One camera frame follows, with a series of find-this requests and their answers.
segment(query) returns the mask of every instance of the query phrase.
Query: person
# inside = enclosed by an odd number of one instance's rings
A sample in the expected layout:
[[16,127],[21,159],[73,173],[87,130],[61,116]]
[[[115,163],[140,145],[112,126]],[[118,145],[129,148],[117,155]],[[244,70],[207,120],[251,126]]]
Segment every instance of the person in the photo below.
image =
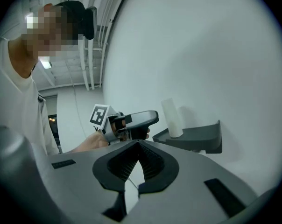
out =
[[[64,45],[77,43],[88,33],[82,25],[82,14],[84,6],[78,1],[58,6],[47,4],[38,11],[38,21],[26,33],[11,41],[0,37],[0,126],[42,145],[48,155],[58,154],[59,150],[49,126],[46,104],[39,105],[39,93],[31,74],[39,57],[55,56]],[[107,145],[97,131],[71,152]]]

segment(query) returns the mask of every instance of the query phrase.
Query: hand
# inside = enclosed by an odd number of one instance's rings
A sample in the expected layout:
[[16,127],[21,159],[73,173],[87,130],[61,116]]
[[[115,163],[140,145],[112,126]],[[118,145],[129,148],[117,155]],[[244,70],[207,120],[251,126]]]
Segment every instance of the hand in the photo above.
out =
[[[122,121],[122,125],[125,127],[126,126],[126,122],[125,120]],[[111,124],[112,126],[112,130],[114,132],[114,134],[116,134],[116,126],[115,123]],[[147,135],[146,135],[146,139],[149,138],[149,133],[150,129],[147,130]],[[125,132],[123,133],[123,136],[121,136],[120,141],[126,141],[127,140],[127,136],[125,135]],[[103,134],[101,133],[101,131],[97,131],[91,135],[89,135],[87,137],[87,139],[84,140],[83,143],[81,143],[78,147],[76,147],[75,149],[73,149],[71,152],[84,152],[84,151],[88,151],[88,150],[92,150],[92,149],[96,149],[99,147],[106,147],[108,146],[108,142],[105,139],[105,137],[103,136]]]

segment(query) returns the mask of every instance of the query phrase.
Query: white wall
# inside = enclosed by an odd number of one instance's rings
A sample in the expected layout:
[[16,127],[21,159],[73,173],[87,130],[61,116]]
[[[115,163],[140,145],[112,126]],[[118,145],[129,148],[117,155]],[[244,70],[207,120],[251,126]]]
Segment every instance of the white wall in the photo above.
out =
[[64,87],[58,90],[57,99],[57,120],[58,133],[63,153],[68,152],[79,144],[86,137],[95,132],[94,127],[89,123],[91,112],[95,104],[103,104],[103,92],[100,88],[87,91],[85,86],[77,85],[76,97],[78,112],[73,87]]
[[57,114],[57,96],[45,98],[45,99],[46,99],[48,115]]
[[117,111],[157,110],[151,136],[167,127],[166,98],[186,128],[219,119],[223,153],[211,159],[258,195],[281,178],[282,33],[260,0],[127,0],[103,92]]

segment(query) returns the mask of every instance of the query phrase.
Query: white cylinder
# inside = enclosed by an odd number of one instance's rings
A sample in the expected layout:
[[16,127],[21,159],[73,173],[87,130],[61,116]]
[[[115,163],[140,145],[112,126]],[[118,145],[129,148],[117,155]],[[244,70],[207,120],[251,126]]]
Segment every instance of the white cylinder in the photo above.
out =
[[179,120],[173,99],[169,98],[163,100],[161,103],[166,118],[170,137],[177,138],[181,136],[183,134],[183,128]]

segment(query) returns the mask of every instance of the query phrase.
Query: white t-shirt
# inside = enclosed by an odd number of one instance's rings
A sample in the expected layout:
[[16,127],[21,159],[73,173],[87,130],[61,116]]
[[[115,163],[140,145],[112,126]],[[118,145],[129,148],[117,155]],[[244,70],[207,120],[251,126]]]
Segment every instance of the white t-shirt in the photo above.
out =
[[32,77],[24,79],[14,70],[8,40],[0,38],[0,126],[17,131],[30,143],[41,145],[47,154],[58,154],[46,103],[41,111],[38,94]]

